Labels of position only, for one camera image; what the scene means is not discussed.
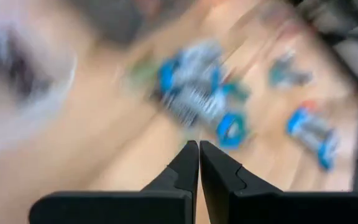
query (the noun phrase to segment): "silver metal piece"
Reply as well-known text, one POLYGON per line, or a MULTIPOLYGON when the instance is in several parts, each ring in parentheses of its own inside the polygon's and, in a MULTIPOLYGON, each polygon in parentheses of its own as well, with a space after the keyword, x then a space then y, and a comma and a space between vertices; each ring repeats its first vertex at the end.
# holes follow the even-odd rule
POLYGON ((292 85, 306 85, 313 79, 310 73, 289 72, 288 81, 292 85))
POLYGON ((293 136, 316 154, 319 152, 324 142, 323 139, 318 138, 310 130, 305 129, 305 126, 302 124, 294 131, 293 136))
POLYGON ((303 124, 303 128, 314 133, 321 139, 326 139, 333 132, 332 127, 330 127, 326 120, 314 114, 308 115, 307 120, 303 124))
POLYGON ((200 86, 186 85, 177 93, 166 94, 163 103, 185 126, 191 126, 196 119, 200 119, 208 126, 217 128, 227 111, 222 93, 217 91, 211 94, 200 86))
POLYGON ((180 66, 173 74, 174 86, 191 82, 211 83, 214 70, 221 65, 222 48, 218 41, 206 40, 182 51, 180 66))

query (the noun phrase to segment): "gray object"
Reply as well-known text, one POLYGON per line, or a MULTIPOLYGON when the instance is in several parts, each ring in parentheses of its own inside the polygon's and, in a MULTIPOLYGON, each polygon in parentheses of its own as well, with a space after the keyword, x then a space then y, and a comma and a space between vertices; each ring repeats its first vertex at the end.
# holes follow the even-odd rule
POLYGON ((317 135, 320 139, 326 139, 332 134, 333 129, 330 125, 322 118, 310 114, 304 127, 317 135))
POLYGON ((134 0, 69 1, 84 13, 105 38, 128 45, 164 22, 181 15, 195 0, 161 0, 161 13, 151 22, 145 20, 134 0))
POLYGON ((183 86, 187 83, 204 83, 212 85, 214 75, 220 71, 220 58, 222 47, 217 40, 204 40, 181 51, 179 56, 180 66, 173 74, 175 86, 183 86))
POLYGON ((276 60, 269 74, 269 82, 272 86, 278 88, 303 86, 312 80, 311 73, 294 71, 291 68, 293 59, 294 53, 289 52, 276 60))
POLYGON ((323 145, 323 139, 318 138, 314 132, 311 132, 305 124, 300 125, 296 131, 293 133, 293 136, 302 142, 302 144, 311 149, 315 154, 318 154, 321 146, 323 145))
POLYGON ((202 86, 186 85, 171 91, 163 97, 163 103, 187 127, 200 119, 216 129, 227 111, 225 96, 218 91, 211 94, 202 86))
POLYGON ((22 100, 46 93, 51 85, 52 81, 34 67, 14 36, 10 32, 0 32, 0 71, 22 100))

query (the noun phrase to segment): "green part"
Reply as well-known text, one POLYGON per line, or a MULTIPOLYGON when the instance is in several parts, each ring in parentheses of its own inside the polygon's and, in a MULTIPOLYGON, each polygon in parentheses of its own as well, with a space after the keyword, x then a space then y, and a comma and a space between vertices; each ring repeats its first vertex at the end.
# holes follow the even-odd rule
POLYGON ((250 96, 250 90, 248 86, 241 85, 237 80, 233 80, 225 84, 224 88, 227 94, 242 103, 245 103, 250 96))
POLYGON ((131 83, 135 86, 155 82, 160 66, 153 61, 145 61, 133 66, 130 73, 131 83))
POLYGON ((273 68, 270 70, 270 85, 276 86, 286 78, 285 68, 281 66, 273 66, 273 68))

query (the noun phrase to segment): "blue component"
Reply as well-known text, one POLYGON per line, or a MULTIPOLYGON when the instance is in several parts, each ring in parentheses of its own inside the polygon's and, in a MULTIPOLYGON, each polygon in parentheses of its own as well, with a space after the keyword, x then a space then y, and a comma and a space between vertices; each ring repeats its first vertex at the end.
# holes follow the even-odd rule
POLYGON ((160 91, 165 94, 173 88, 173 69, 176 60, 167 60, 160 68, 160 91))
POLYGON ((299 123, 302 123, 307 118, 307 116, 308 112, 305 109, 297 109, 287 123, 287 133, 292 135, 295 127, 297 127, 299 123))
POLYGON ((336 140, 332 132, 329 137, 322 143, 318 151, 318 160, 322 167, 330 170, 334 167, 333 151, 336 149, 336 140))
POLYGON ((223 93, 225 95, 233 94, 236 92, 237 87, 234 83, 227 83, 222 86, 223 93))
POLYGON ((216 134, 218 135, 220 145, 223 147, 239 147, 246 138, 244 118, 239 114, 226 114, 219 123, 218 128, 216 129, 216 134), (233 124, 237 124, 239 130, 235 136, 229 138, 227 132, 233 124))

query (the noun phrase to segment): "wooden table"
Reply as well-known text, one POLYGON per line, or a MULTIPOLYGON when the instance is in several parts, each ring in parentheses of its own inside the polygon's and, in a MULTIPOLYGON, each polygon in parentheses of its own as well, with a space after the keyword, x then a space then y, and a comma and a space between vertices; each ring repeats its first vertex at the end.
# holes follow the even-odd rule
MULTIPOLYGON (((71 9, 34 3, 29 21, 49 41, 76 49, 79 64, 56 118, 30 139, 0 150, 0 223, 22 223, 32 203, 55 190, 140 190, 155 178, 180 150, 183 128, 142 94, 126 88, 125 68, 150 49, 163 59, 207 37, 221 41, 224 65, 236 69, 252 91, 244 107, 252 138, 229 155, 282 190, 351 190, 358 91, 305 26, 292 37, 280 35, 283 27, 265 26, 260 12, 270 2, 262 2, 199 1, 127 51, 95 44, 97 33, 71 9), (296 52, 296 68, 313 72, 313 81, 274 90, 267 85, 268 70, 288 50, 296 52), (319 103, 340 137, 336 166, 328 173, 284 132, 287 119, 306 99, 319 103)), ((214 142, 207 133, 200 139, 214 142)), ((197 223, 208 223, 199 187, 197 223)))

